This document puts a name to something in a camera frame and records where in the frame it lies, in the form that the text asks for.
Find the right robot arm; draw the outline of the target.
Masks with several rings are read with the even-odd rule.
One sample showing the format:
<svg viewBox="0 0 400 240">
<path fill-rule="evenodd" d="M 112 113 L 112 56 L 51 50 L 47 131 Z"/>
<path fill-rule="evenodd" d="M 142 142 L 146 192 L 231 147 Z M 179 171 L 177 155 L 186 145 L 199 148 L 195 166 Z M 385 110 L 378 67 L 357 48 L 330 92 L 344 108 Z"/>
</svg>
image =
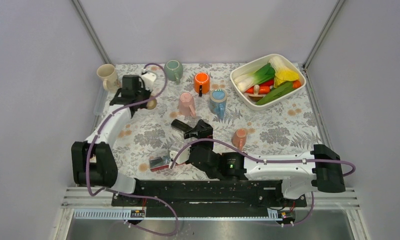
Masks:
<svg viewBox="0 0 400 240">
<path fill-rule="evenodd" d="M 324 144 L 311 151 L 292 155 L 247 155 L 213 151 L 213 128 L 203 120 L 191 127 L 179 120 L 171 123 L 185 139 L 195 138 L 174 157 L 203 171 L 208 178 L 228 181 L 279 180 L 274 193 L 276 203 L 287 206 L 308 192 L 343 193 L 346 190 L 341 160 Z"/>
</svg>

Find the cream ceramic mug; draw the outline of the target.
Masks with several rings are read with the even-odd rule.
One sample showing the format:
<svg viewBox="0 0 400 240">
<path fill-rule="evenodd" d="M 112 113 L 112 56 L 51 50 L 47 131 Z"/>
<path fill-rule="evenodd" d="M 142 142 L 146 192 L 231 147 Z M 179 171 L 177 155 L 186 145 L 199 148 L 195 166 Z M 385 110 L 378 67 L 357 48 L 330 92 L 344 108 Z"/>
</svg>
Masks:
<svg viewBox="0 0 400 240">
<path fill-rule="evenodd" d="M 97 76 L 102 81 L 103 89 L 115 94 L 121 88 L 115 66 L 112 64 L 103 64 L 96 70 Z"/>
</svg>

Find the small orange cup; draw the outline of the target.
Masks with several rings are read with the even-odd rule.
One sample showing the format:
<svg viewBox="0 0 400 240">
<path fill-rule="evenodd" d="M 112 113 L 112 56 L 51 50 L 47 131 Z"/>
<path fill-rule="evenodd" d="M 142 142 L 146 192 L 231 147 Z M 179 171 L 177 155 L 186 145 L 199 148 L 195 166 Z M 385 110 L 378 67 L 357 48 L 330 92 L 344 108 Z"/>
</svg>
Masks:
<svg viewBox="0 0 400 240">
<path fill-rule="evenodd" d="M 147 102 L 146 109 L 152 110 L 152 109 L 156 108 L 156 106 L 157 106 L 157 99 L 152 99 L 149 102 Z"/>
</svg>

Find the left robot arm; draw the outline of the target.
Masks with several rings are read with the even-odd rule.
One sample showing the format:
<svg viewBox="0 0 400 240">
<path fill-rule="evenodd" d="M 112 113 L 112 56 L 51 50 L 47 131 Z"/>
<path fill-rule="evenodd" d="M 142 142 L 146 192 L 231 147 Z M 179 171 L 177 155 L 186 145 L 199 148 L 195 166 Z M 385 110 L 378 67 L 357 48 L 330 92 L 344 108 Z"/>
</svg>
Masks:
<svg viewBox="0 0 400 240">
<path fill-rule="evenodd" d="M 147 107 L 157 75 L 146 72 L 141 75 L 124 75 L 122 87 L 109 103 L 106 117 L 85 141 L 71 146 L 74 182 L 90 184 L 124 193 L 124 199 L 132 206 L 143 199 L 142 190 L 136 188 L 136 179 L 118 172 L 112 153 L 120 131 L 138 109 Z"/>
</svg>

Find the salmon pink printed mug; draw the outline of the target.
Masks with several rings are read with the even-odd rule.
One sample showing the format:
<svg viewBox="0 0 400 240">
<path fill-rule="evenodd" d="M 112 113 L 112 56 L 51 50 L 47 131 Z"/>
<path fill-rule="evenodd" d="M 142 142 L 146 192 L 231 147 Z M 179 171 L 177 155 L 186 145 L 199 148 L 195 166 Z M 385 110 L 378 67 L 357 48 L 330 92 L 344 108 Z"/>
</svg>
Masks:
<svg viewBox="0 0 400 240">
<path fill-rule="evenodd" d="M 244 128 L 239 128 L 235 130 L 231 139 L 232 145 L 238 150 L 242 151 L 246 144 L 247 134 L 247 130 Z"/>
</svg>

